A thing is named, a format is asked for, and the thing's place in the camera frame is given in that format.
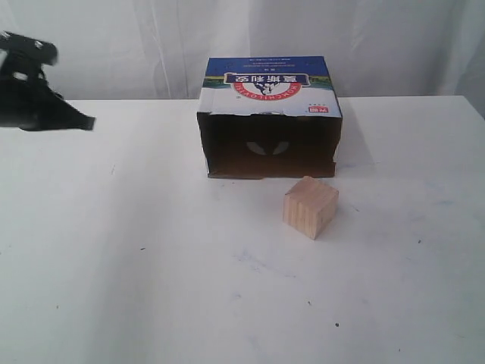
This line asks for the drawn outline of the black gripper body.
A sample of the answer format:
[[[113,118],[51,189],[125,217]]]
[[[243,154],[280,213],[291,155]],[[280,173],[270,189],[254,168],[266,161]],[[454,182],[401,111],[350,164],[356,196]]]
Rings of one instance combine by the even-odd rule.
[[[49,88],[43,67],[58,61],[57,47],[45,40],[1,31],[1,126],[37,131]]]

